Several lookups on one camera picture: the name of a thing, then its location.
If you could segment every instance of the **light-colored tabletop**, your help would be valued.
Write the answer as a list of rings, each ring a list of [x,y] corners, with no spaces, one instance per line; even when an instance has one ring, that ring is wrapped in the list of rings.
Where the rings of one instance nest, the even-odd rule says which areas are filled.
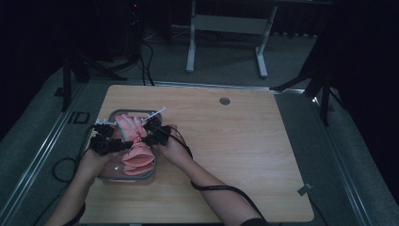
[[[220,98],[230,103],[222,105]],[[308,196],[272,92],[265,89],[111,86],[99,119],[116,109],[160,109],[194,159],[245,191],[269,222],[311,221]],[[81,223],[220,222],[188,178],[159,157],[146,186],[96,179]]]

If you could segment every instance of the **hand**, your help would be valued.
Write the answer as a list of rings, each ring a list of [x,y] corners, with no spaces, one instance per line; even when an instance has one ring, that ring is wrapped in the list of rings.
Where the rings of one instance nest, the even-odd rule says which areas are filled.
[[[88,149],[80,160],[75,178],[92,185],[94,179],[103,171],[105,164],[112,158],[114,158],[112,153],[100,156],[93,149]]]
[[[177,135],[176,125],[170,125],[170,134],[177,139],[179,139],[183,143],[182,137]],[[173,137],[169,137],[168,143],[166,146],[163,146],[161,144],[155,144],[153,145],[153,148],[159,150],[161,154],[173,165],[175,165],[178,168],[182,168],[184,165],[190,163],[193,161],[193,159],[190,157],[188,154],[187,150],[185,147],[176,141]]]

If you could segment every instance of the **gray floor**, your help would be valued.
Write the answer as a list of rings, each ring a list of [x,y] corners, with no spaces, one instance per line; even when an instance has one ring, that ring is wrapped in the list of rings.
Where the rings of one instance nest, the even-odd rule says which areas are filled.
[[[165,43],[156,36],[146,41],[153,49],[150,69],[157,86],[173,82],[269,88],[297,76],[316,38],[270,37],[264,54],[269,72],[266,79],[258,75],[253,51],[260,41],[259,37],[222,43],[198,39],[193,73],[185,72],[186,35],[175,37],[172,43]],[[143,46],[142,53],[148,62],[150,49]],[[101,75],[93,75],[88,84],[74,82],[76,98],[71,108],[62,114],[62,99],[53,95],[56,88],[62,86],[62,73],[55,73],[49,78],[0,144],[0,203],[1,208],[6,207],[0,219],[6,219],[5,225],[31,225],[35,221],[64,186],[51,174],[54,163],[64,157],[76,156],[85,130],[95,121],[107,88],[117,83],[140,85],[140,68],[135,65],[128,71],[119,72],[121,76],[129,77],[127,82],[111,81]],[[304,89],[307,83],[300,83],[293,89]],[[332,100],[328,112],[330,126],[325,127],[319,119],[317,104],[299,93],[277,93],[276,100],[303,180],[313,185],[309,195],[327,223],[395,225],[399,222],[398,206],[347,112]],[[83,115],[89,113],[88,124],[70,121],[73,112],[74,116],[77,112]],[[58,126],[62,129],[52,130]],[[46,158],[42,161],[42,168],[33,170],[36,173],[24,174],[32,161],[39,161],[33,159],[37,153]],[[65,169],[61,176],[71,175],[71,165],[61,167]],[[20,182],[27,182],[29,186],[21,189],[17,186]],[[12,194],[20,194],[21,197],[12,198],[15,197]],[[45,213],[38,225],[43,224],[53,208]],[[319,214],[313,210],[313,221],[284,225],[323,225]]]

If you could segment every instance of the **white table leg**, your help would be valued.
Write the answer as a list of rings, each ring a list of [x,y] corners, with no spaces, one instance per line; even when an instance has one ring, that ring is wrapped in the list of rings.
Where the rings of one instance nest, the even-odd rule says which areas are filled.
[[[272,28],[273,21],[276,16],[277,8],[278,8],[277,6],[272,8],[269,19],[267,20],[266,27],[264,28],[262,43],[259,47],[255,48],[255,54],[258,61],[259,74],[261,78],[267,77],[267,70],[266,70],[266,65],[264,63],[263,51],[264,47],[266,46],[267,39],[270,35],[270,30]]]
[[[190,47],[188,48],[187,65],[185,71],[194,71],[194,61],[196,58],[196,1],[192,1],[191,6],[191,26],[190,26]]]

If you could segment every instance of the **pink towel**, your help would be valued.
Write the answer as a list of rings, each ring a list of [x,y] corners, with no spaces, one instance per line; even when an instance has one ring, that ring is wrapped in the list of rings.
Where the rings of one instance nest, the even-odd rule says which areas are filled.
[[[141,141],[147,136],[146,130],[141,124],[141,119],[133,119],[125,114],[115,117],[118,127],[125,141],[133,141],[134,144],[122,158],[124,163],[123,172],[128,175],[138,175],[153,169],[154,155],[150,147]]]

